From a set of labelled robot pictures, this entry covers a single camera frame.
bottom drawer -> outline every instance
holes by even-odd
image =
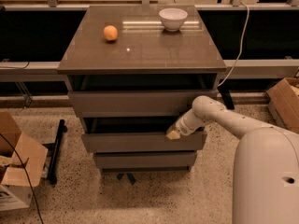
[[[113,153],[94,154],[96,166],[106,169],[145,169],[178,168],[194,165],[197,152],[148,152],[148,153]]]

bowl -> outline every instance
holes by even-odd
[[[175,32],[187,20],[188,13],[179,8],[166,8],[159,12],[161,23],[167,31]]]

concrete floor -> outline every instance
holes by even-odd
[[[35,189],[44,223],[232,223],[232,183],[238,140],[218,124],[206,126],[205,147],[190,172],[134,173],[132,186],[116,174],[101,175],[80,139],[83,130],[67,99],[0,100],[21,129],[40,143],[53,142],[60,119],[64,135],[54,187],[42,180]],[[236,105],[235,111],[273,122],[265,104]],[[35,202],[30,208],[0,212],[0,223],[39,223]]]

white cable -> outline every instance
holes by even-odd
[[[220,83],[220,84],[218,85],[218,87],[221,86],[221,85],[226,81],[226,79],[232,74],[232,72],[233,72],[233,70],[234,70],[234,68],[235,68],[236,63],[239,61],[239,58],[240,58],[240,56],[241,56],[241,54],[242,54],[242,52],[243,52],[243,39],[244,39],[244,34],[245,34],[245,31],[246,31],[246,28],[247,28],[247,23],[248,23],[248,21],[249,21],[249,7],[248,7],[245,3],[242,3],[242,4],[243,4],[243,5],[246,7],[246,9],[247,9],[247,17],[246,17],[246,20],[245,20],[245,23],[244,23],[243,32],[242,32],[242,36],[241,36],[241,40],[240,40],[240,51],[239,51],[238,56],[237,56],[236,59],[235,59],[235,62],[234,62],[234,64],[233,64],[233,66],[232,66],[230,72],[226,75],[226,77],[224,78],[224,80],[222,81],[222,83]]]

open cardboard box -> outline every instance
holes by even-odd
[[[23,133],[8,112],[0,112],[0,134],[19,153],[32,186],[38,186],[48,150]],[[32,191],[27,175],[18,156],[1,136],[0,155],[11,157],[8,168],[0,173],[0,211],[29,207]]]
[[[285,128],[295,133],[299,133],[299,96],[292,86],[298,85],[299,79],[284,78],[267,91]]]

